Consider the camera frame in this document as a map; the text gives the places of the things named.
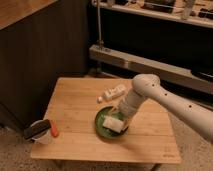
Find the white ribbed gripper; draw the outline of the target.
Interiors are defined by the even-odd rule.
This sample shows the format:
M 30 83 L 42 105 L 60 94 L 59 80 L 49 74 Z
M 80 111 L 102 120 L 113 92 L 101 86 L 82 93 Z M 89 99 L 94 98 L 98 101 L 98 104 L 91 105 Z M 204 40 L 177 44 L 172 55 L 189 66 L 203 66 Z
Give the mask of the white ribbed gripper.
M 130 125 L 132 118 L 146 100 L 146 96 L 140 95 L 135 90 L 130 89 L 125 97 L 119 102 L 118 110 L 124 116 L 124 123 L 126 126 Z

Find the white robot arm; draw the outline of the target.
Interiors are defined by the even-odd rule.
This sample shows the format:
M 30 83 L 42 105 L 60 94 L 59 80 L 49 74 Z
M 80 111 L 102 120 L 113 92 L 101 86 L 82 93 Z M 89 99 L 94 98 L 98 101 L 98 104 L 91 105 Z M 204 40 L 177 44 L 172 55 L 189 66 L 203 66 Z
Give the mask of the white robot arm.
M 167 91 L 160 85 L 157 75 L 136 75 L 132 79 L 132 88 L 119 102 L 118 110 L 126 117 L 133 117 L 148 98 L 158 102 L 201 137 L 213 143 L 213 112 Z

